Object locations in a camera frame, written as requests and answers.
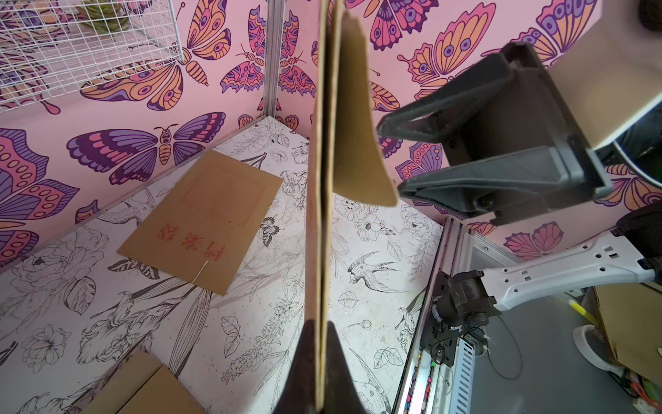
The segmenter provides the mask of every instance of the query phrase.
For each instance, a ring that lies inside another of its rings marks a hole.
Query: hummingbird drawing
[[[366,287],[378,292],[386,292],[386,293],[404,292],[403,290],[391,289],[390,287],[386,286],[385,284],[377,280],[377,276],[375,276],[375,272],[380,272],[383,270],[395,270],[386,267],[387,264],[392,264],[395,262],[384,262],[375,265],[365,263],[365,259],[369,258],[375,253],[377,252],[364,254],[350,265],[350,267],[347,269],[347,272],[352,274],[350,283],[355,284],[360,279],[363,279]]]
[[[136,219],[136,226],[140,226],[140,223],[147,218],[148,215],[156,207],[156,201],[150,193],[150,190],[145,189],[147,194],[147,202],[137,201],[133,197],[129,197],[124,200],[123,203],[126,205],[123,209],[118,207],[107,211],[99,216],[99,220],[106,221],[108,223],[113,223],[116,225],[123,225],[129,221]]]
[[[356,356],[361,364],[361,367],[365,370],[365,375],[368,377],[367,382],[354,381],[356,383],[356,393],[358,394],[363,408],[368,414],[385,414],[390,413],[391,404],[389,404],[389,397],[386,395],[386,392],[382,388],[379,380],[373,374],[373,372],[368,368],[368,365],[361,359],[359,354],[354,352],[351,349],[351,352]]]

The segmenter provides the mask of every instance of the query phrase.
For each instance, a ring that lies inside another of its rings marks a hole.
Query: cardboard box
[[[108,381],[83,414],[203,414],[161,362],[137,352]]]
[[[282,183],[209,151],[117,252],[224,295]]]
[[[596,286],[595,292],[614,358],[662,386],[662,293],[643,284]]]

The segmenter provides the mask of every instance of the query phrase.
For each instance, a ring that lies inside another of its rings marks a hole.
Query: gray floor
[[[575,327],[587,324],[562,297],[524,303],[502,315],[517,339],[524,370],[515,381],[497,376],[487,355],[476,361],[471,414],[638,414],[630,398],[590,365],[572,339]],[[487,326],[492,361],[505,376],[517,373],[519,358],[504,325]]]

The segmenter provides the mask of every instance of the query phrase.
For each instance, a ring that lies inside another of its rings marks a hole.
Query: kraft paper folder
[[[315,405],[320,411],[324,405],[332,192],[388,207],[397,204],[398,195],[386,173],[372,124],[367,41],[359,20],[344,10],[344,2],[334,6],[322,1],[318,44],[318,85],[322,87],[315,101],[308,159],[305,319],[315,321]]]

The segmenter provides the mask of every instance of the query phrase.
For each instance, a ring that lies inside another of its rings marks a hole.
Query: bird drawing
[[[356,393],[363,404],[363,408],[367,414],[388,414],[391,410],[389,397],[386,395],[384,388],[377,380],[377,377],[368,368],[368,365],[361,359],[353,349],[351,352],[359,360],[359,364],[365,370],[365,375],[368,377],[367,382],[355,381]]]
[[[123,225],[136,219],[136,226],[140,226],[140,223],[142,223],[143,220],[150,215],[152,210],[154,210],[154,207],[156,207],[156,201],[154,200],[152,193],[150,193],[150,190],[145,189],[145,193],[147,194],[147,202],[137,201],[135,198],[129,197],[122,202],[126,207],[121,208],[122,205],[119,204],[114,209],[108,210],[100,215],[99,220],[116,225]]]
[[[392,264],[395,262],[384,262],[375,265],[365,263],[365,259],[369,258],[375,253],[377,252],[364,254],[350,265],[350,267],[347,269],[347,272],[352,274],[350,283],[355,284],[360,279],[363,279],[366,287],[378,292],[386,292],[386,293],[404,292],[403,290],[391,289],[390,287],[386,286],[385,284],[377,280],[377,276],[375,276],[375,272],[380,272],[383,270],[395,270],[386,267],[387,264]]]
[[[400,324],[401,324],[402,322],[404,322],[404,319],[405,319],[406,317],[408,317],[409,315],[414,315],[415,313],[417,313],[417,312],[420,310],[420,308],[423,307],[423,301],[425,300],[425,292],[426,292],[426,290],[427,290],[427,289],[423,289],[422,291],[420,291],[420,293],[419,293],[418,295],[416,295],[416,297],[414,298],[414,300],[412,300],[412,301],[409,303],[409,306],[407,306],[406,309],[405,309],[404,307],[401,307],[401,308],[400,308],[400,310],[402,311],[402,319],[400,320],[400,323],[398,323],[397,325],[395,325],[395,329],[396,329],[396,330],[398,329],[398,327],[400,326]]]

